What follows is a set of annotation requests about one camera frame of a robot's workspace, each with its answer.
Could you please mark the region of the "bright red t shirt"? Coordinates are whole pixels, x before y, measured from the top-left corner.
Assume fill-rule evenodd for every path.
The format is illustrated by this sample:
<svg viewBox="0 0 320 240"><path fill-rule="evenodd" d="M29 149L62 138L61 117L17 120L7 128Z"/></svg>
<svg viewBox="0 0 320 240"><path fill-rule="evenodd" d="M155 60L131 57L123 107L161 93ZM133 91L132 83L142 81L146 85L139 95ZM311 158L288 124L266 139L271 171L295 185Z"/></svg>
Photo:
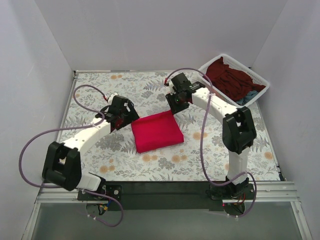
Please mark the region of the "bright red t shirt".
<svg viewBox="0 0 320 240"><path fill-rule="evenodd" d="M170 110L139 118L131 128L139 154L184 142L184 135Z"/></svg>

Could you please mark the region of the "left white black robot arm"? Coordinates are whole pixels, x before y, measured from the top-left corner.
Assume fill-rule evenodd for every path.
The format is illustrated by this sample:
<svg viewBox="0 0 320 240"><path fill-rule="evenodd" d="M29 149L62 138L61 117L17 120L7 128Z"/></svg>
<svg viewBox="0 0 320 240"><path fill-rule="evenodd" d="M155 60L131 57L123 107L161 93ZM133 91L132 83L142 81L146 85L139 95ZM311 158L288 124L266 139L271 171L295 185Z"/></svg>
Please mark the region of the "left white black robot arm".
<svg viewBox="0 0 320 240"><path fill-rule="evenodd" d="M81 157L103 137L139 119L133 102L128 98L114 93L108 103L87 128L62 143L54 141L49 145L42 170L44 180L67 191L88 190L95 200L106 196L103 179L82 171Z"/></svg>

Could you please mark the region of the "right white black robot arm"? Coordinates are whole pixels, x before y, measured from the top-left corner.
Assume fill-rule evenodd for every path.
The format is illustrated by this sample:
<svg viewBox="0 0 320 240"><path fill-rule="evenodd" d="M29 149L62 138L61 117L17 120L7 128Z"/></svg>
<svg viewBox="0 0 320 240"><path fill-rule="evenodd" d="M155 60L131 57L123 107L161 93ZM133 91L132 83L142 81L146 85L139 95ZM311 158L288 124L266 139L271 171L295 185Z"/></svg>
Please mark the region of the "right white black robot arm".
<svg viewBox="0 0 320 240"><path fill-rule="evenodd" d="M250 109L246 106L238 108L223 101L203 83L192 83L184 73L170 74L170 77L172 79L166 78L164 85L169 87L165 97L172 114L182 112L193 104L222 125L222 142L228 150L229 168L223 183L215 183L208 174L204 175L211 185L211 197L237 199L254 192L247 171L250 147L257 137Z"/></svg>

